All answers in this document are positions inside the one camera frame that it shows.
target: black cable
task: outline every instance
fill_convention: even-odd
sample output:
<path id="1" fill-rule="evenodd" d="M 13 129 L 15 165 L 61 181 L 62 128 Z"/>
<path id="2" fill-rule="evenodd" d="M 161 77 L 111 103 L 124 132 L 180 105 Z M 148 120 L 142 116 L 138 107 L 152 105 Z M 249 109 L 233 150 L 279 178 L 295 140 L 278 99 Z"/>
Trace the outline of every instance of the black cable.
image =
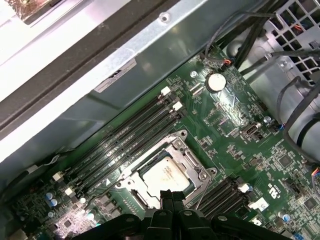
<path id="1" fill-rule="evenodd" d="M 298 106 L 294 109 L 289 119 L 286 122 L 285 128 L 283 130 L 283 138 L 287 141 L 287 143 L 299 154 L 305 157 L 306 160 L 312 163 L 318 163 L 318 160 L 312 157 L 310 154 L 302 150 L 295 141 L 290 137 L 289 130 L 297 121 L 297 119 L 301 116 L 301 114 L 307 109 L 307 107 L 312 103 L 312 101 L 318 96 L 320 93 L 320 80 L 311 88 L 311 90 L 307 93 L 305 98 L 298 104 Z"/>
<path id="2" fill-rule="evenodd" d="M 304 142 L 306 134 L 309 130 L 316 124 L 320 122 L 320 112 L 316 113 L 313 118 L 302 128 L 298 139 L 296 140 L 296 144 L 301 148 Z"/>
<path id="3" fill-rule="evenodd" d="M 13 187 L 15 187 L 16 185 L 18 185 L 26 176 L 29 175 L 29 171 L 28 170 L 24 170 L 23 172 L 21 172 L 15 179 L 13 179 L 1 192 L 0 194 L 0 206 L 4 203 L 4 201 L 6 200 L 6 194 L 7 192 L 12 189 Z"/>
<path id="4" fill-rule="evenodd" d="M 240 74 L 242 76 L 247 75 L 247 74 L 251 73 L 252 71 L 254 71 L 255 69 L 257 69 L 260 66 L 262 66 L 265 62 L 267 62 L 267 58 L 266 57 L 262 57 L 258 61 L 256 61 L 254 64 L 252 64 L 250 67 L 242 70 L 240 72 Z"/>
<path id="5" fill-rule="evenodd" d="M 269 12 L 273 13 L 277 11 L 286 2 L 287 0 L 279 0 L 278 2 L 276 2 L 270 7 Z M 263 17 L 253 25 L 253 27 L 251 28 L 248 34 L 248 37 L 245 39 L 244 43 L 242 44 L 238 53 L 235 56 L 235 62 L 233 64 L 235 68 L 239 69 L 243 64 L 243 62 L 247 59 L 256 39 L 258 38 L 259 34 L 261 33 L 264 25 L 268 20 L 269 20 L 269 17 Z"/>
<path id="6" fill-rule="evenodd" d="M 267 4 L 271 5 L 271 3 L 273 3 L 274 0 L 269 0 Z M 218 28 L 218 30 L 214 33 L 214 35 L 211 37 L 210 41 L 207 43 L 205 51 L 204 51 L 204 55 L 207 59 L 209 59 L 210 61 L 213 62 L 221 62 L 223 63 L 224 60 L 220 59 L 220 58 L 211 58 L 209 57 L 209 50 L 211 45 L 217 40 L 217 38 L 219 37 L 221 31 L 225 28 L 225 26 L 230 22 L 230 20 L 232 20 L 234 17 L 238 16 L 238 15 L 246 15 L 247 12 L 245 11 L 236 11 L 234 12 L 231 16 L 229 16 L 224 23 Z M 266 19 L 267 17 L 265 17 L 264 15 L 259 15 L 259 13 L 255 13 L 256 16 L 262 17 L 263 19 Z"/>
<path id="7" fill-rule="evenodd" d="M 277 58 L 280 56 L 287 56 L 287 57 L 301 57 L 301 58 L 320 58 L 320 50 L 299 50 L 299 51 L 276 51 L 271 53 L 272 58 Z M 256 61 L 254 64 L 249 66 L 248 68 L 242 70 L 240 72 L 241 75 L 247 75 L 251 73 L 252 71 L 256 70 L 260 66 L 262 66 L 264 63 L 266 63 L 268 59 L 266 57 L 260 58 L 258 61 Z"/>
<path id="8" fill-rule="evenodd" d="M 266 13 L 270 7 L 270 3 L 263 5 L 260 9 L 257 10 L 257 13 Z M 229 43 L 231 43 L 236 37 L 242 34 L 245 30 L 250 28 L 257 21 L 256 17 L 248 17 L 244 21 L 242 21 L 239 25 L 234 27 L 231 31 L 221 37 L 216 44 L 224 49 Z"/>
<path id="9" fill-rule="evenodd" d="M 299 80 L 301 80 L 300 76 L 296 76 L 294 79 L 292 79 L 292 81 L 290 81 L 284 88 L 281 89 L 278 98 L 276 100 L 276 120 L 278 121 L 279 124 L 282 124 L 283 121 L 280 118 L 280 112 L 281 112 L 281 103 L 282 103 L 282 99 L 284 98 L 284 95 L 286 93 L 286 91 L 294 86 Z"/>
<path id="10" fill-rule="evenodd" d="M 280 56 L 288 56 L 288 57 L 313 57 L 313 58 L 320 58 L 320 50 L 299 50 L 299 51 L 276 51 L 271 53 L 273 57 L 280 57 Z"/>

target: integrated circuit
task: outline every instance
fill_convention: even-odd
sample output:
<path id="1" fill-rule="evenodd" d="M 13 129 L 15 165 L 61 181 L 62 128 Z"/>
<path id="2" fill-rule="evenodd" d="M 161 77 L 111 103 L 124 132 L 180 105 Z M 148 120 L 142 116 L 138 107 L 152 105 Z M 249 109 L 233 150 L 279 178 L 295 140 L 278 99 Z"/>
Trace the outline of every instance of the integrated circuit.
<path id="1" fill-rule="evenodd" d="M 282 165 L 283 168 L 288 167 L 290 164 L 292 164 L 292 159 L 289 156 L 283 156 L 282 158 L 279 159 L 280 164 Z"/>
<path id="2" fill-rule="evenodd" d="M 69 220 L 67 220 L 67 221 L 64 222 L 64 226 L 65 226 L 66 228 L 69 228 L 71 225 L 72 225 L 72 223 L 71 223 Z"/>
<path id="3" fill-rule="evenodd" d="M 312 210 L 315 208 L 315 206 L 318 205 L 318 203 L 313 197 L 310 197 L 307 201 L 304 202 L 304 205 L 308 210 Z"/>

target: blue capacitor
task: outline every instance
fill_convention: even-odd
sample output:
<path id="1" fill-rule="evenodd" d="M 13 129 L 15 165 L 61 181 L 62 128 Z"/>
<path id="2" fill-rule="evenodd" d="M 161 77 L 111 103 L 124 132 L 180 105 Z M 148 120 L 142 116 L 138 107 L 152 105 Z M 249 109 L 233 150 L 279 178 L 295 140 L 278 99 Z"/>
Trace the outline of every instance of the blue capacitor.
<path id="1" fill-rule="evenodd" d="M 294 236 L 295 240 L 305 240 L 305 238 L 299 233 L 295 233 L 295 234 L 293 234 L 293 236 Z"/>
<path id="2" fill-rule="evenodd" d="M 51 192 L 47 192 L 47 193 L 45 194 L 45 198 L 46 198 L 47 200 L 51 200 L 51 199 L 54 198 L 54 195 L 53 195 Z"/>
<path id="3" fill-rule="evenodd" d="M 278 216 L 279 216 L 279 218 L 281 218 L 285 223 L 288 223 L 288 222 L 290 221 L 290 219 L 291 219 L 290 215 L 287 214 L 287 213 L 285 213 L 285 212 L 283 212 L 283 211 L 280 211 L 280 212 L 278 213 Z"/>
<path id="4" fill-rule="evenodd" d="M 58 205 L 58 201 L 56 199 L 51 199 L 50 200 L 50 205 L 51 205 L 51 207 L 55 207 L 55 206 Z"/>

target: chip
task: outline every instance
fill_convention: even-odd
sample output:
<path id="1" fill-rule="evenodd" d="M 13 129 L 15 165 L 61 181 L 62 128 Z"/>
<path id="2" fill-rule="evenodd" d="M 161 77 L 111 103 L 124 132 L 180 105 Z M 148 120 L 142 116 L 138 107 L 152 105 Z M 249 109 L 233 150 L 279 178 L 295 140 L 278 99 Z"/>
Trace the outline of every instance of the chip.
<path id="1" fill-rule="evenodd" d="M 261 160 L 260 158 L 256 158 L 256 157 L 254 157 L 254 158 L 252 158 L 252 159 L 250 160 L 251 166 L 257 166 L 257 165 L 259 165 L 261 162 L 262 162 L 262 160 Z"/>
<path id="2" fill-rule="evenodd" d="M 72 224 L 71 224 L 71 222 L 70 222 L 69 220 L 67 220 L 67 221 L 64 222 L 64 226 L 65 226 L 66 228 L 70 227 L 71 225 L 72 225 Z"/>
<path id="3" fill-rule="evenodd" d="M 304 205 L 308 210 L 312 210 L 318 204 L 313 197 L 310 197 L 307 201 L 304 202 Z"/>
<path id="4" fill-rule="evenodd" d="M 118 217 L 120 215 L 121 215 L 121 211 L 119 209 L 116 209 L 111 213 L 111 217 L 112 218 L 116 218 L 116 217 Z"/>
<path id="5" fill-rule="evenodd" d="M 279 159 L 279 162 L 281 163 L 282 167 L 286 168 L 292 163 L 292 159 L 288 156 L 284 156 L 283 158 Z"/>

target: silver metal panel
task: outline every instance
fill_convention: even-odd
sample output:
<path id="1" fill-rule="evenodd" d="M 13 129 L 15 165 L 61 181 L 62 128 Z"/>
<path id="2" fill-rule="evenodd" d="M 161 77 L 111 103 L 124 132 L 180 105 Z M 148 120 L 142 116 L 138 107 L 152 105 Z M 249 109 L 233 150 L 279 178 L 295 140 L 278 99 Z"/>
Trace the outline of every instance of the silver metal panel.
<path id="1" fill-rule="evenodd" d="M 242 69 L 250 66 L 252 63 L 262 58 L 267 52 L 271 53 L 283 51 L 283 48 L 286 48 L 286 46 L 289 46 L 292 50 L 294 50 L 294 46 L 296 45 L 293 42 L 295 41 L 298 41 L 302 49 L 305 50 L 311 50 L 311 46 L 309 45 L 309 43 L 311 42 L 317 41 L 320 43 L 320 22 L 315 21 L 311 17 L 314 16 L 314 13 L 320 13 L 319 3 L 314 0 L 289 0 L 277 13 L 281 15 L 284 11 L 287 11 L 293 4 L 297 4 L 301 9 L 301 17 L 297 18 L 293 14 L 291 14 L 294 21 L 289 24 L 283 21 L 283 29 L 281 30 L 276 29 L 270 22 L 268 22 L 265 26 L 265 29 L 267 30 L 266 38 L 261 38 L 256 41 L 252 51 L 250 52 L 248 60 L 243 64 Z M 303 20 L 305 20 L 306 18 L 310 19 L 310 23 L 313 26 L 310 26 L 309 29 L 307 29 L 307 26 L 302 26 L 302 33 L 299 33 L 299 35 L 296 36 L 297 34 L 294 33 L 293 26 L 296 24 L 301 25 L 302 23 L 305 23 Z M 293 35 L 292 39 L 290 39 L 291 37 L 288 37 L 290 36 L 287 33 L 288 31 Z M 245 37 L 245 34 L 238 37 L 235 44 L 239 45 Z M 279 37 L 282 37 L 284 39 L 283 43 L 282 41 L 277 40 Z M 308 67 L 305 64 L 305 62 L 308 60 L 314 62 L 315 66 Z M 297 68 L 297 66 L 301 66 L 300 64 L 304 65 L 305 70 L 300 70 Z M 287 85 L 289 81 L 291 81 L 295 76 L 301 76 L 303 80 L 310 82 L 306 73 L 312 73 L 313 71 L 318 70 L 319 66 L 317 66 L 315 60 L 311 59 L 310 57 L 307 57 L 305 59 L 298 58 L 297 62 L 293 62 L 289 57 L 284 56 L 279 57 L 277 60 L 266 64 L 258 71 L 248 74 L 245 77 L 250 82 L 257 95 L 266 103 L 270 111 L 275 114 L 277 97 L 281 89 L 285 85 Z M 292 87 L 286 92 L 281 105 L 280 117 L 282 121 L 286 122 L 293 110 L 303 99 L 303 95 L 307 91 L 308 89 L 303 87 Z M 320 97 L 313 101 L 310 107 L 308 107 L 308 109 L 297 120 L 296 124 L 293 125 L 292 129 L 290 130 L 290 136 L 293 140 L 297 140 L 301 129 L 306 125 L 306 123 L 309 122 L 313 114 L 319 111 L 319 106 Z M 302 146 L 304 150 L 306 150 L 318 160 L 320 160 L 319 136 L 320 124 L 317 124 L 312 128 L 312 131 L 310 131 L 305 136 Z"/>
<path id="2" fill-rule="evenodd" d="M 15 151 L 12 147 L 13 144 L 15 144 L 15 148 L 19 148 L 24 142 L 26 143 L 1 163 L 0 178 L 5 180 L 9 176 L 14 176 L 21 169 L 40 160 L 57 148 L 74 147 L 75 140 L 77 143 L 81 142 L 81 138 L 84 141 L 86 136 L 93 134 L 101 124 L 109 122 L 166 75 L 188 60 L 190 56 L 197 53 L 229 15 L 237 10 L 250 10 L 264 1 L 209 0 L 203 4 L 204 2 L 200 0 L 180 1 L 169 11 L 170 23 L 163 24 L 161 21 L 155 21 L 152 29 L 145 29 L 141 33 L 143 36 L 148 36 L 150 42 L 147 39 L 142 40 L 141 36 L 136 36 L 134 42 L 115 52 L 116 55 L 121 55 L 121 58 L 112 55 L 106 59 L 49 103 L 31 121 L 27 121 L 17 129 L 18 131 L 4 139 L 6 142 L 1 142 L 0 148 L 11 148 L 10 151 L 6 151 L 7 155 Z M 134 56 L 136 56 L 137 66 L 126 75 L 102 93 L 91 91 L 69 108 Z M 88 127 L 85 124 L 77 124 L 83 121 L 89 121 L 92 125 Z M 74 130 L 74 127 L 84 135 L 76 134 L 75 136 L 77 131 Z M 28 129 L 33 132 L 23 135 Z"/>
<path id="3" fill-rule="evenodd" d="M 31 25 L 24 24 L 3 1 L 0 101 L 130 0 L 65 0 Z"/>

